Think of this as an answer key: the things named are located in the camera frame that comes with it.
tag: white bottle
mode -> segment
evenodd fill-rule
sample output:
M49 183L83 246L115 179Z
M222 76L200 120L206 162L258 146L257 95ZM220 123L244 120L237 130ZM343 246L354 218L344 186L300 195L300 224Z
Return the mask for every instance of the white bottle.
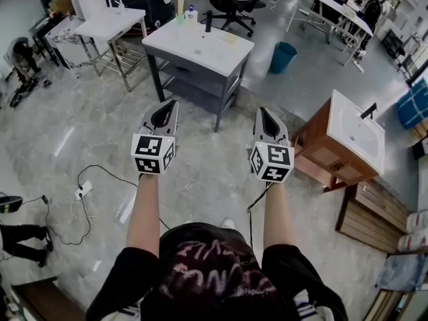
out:
M185 11L186 23L191 25L196 25L198 22L198 11L195 11L194 8L194 5L190 5L189 9Z

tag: black faucet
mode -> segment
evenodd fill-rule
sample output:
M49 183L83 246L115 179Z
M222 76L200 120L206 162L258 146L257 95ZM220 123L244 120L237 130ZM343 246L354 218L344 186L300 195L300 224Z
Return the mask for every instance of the black faucet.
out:
M364 120L365 118L367 118L368 115L370 115L370 119L373 119L373 112L375 110L377 110L376 102L370 107L368 107L367 110L361 114L361 118Z
M211 32L211 24L213 23L213 12L209 10L207 12L207 22L205 24L205 32Z

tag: office chair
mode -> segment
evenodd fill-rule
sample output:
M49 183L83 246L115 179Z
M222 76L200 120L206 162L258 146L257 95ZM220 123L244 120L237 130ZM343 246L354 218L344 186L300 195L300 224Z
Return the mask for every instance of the office chair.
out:
M253 35L254 30L247 26L243 20L251 20L252 25L255 25L255 20L254 18L242 14L242 12L245 11L250 13L255 8L263 8L266 6L266 4L260 0L209 0L209 2L220 12L226 13L221 15L213 15L213 19L226 19L226 22L221 27L221 29L225 29L230 23L236 22L248 30L248 37Z

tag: fiducial marker cube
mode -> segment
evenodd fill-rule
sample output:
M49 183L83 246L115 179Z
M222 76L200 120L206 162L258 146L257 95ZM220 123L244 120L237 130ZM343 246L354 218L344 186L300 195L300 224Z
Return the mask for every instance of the fiducial marker cube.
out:
M131 157L138 172L161 175L175 157L175 137L134 134Z
M284 182L294 168L294 148L255 142L249 161L257 179Z

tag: blue trash bin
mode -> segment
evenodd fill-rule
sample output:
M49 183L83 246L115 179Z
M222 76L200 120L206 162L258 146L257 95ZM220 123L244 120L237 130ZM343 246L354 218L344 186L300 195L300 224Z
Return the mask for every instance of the blue trash bin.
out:
M296 55L297 50L294 46L289 43L284 43L283 41L277 42L277 44L275 44L272 61L270 62L269 71L274 74L283 74Z
M397 101L397 109L405 128L413 128L428 118L428 87L424 79Z

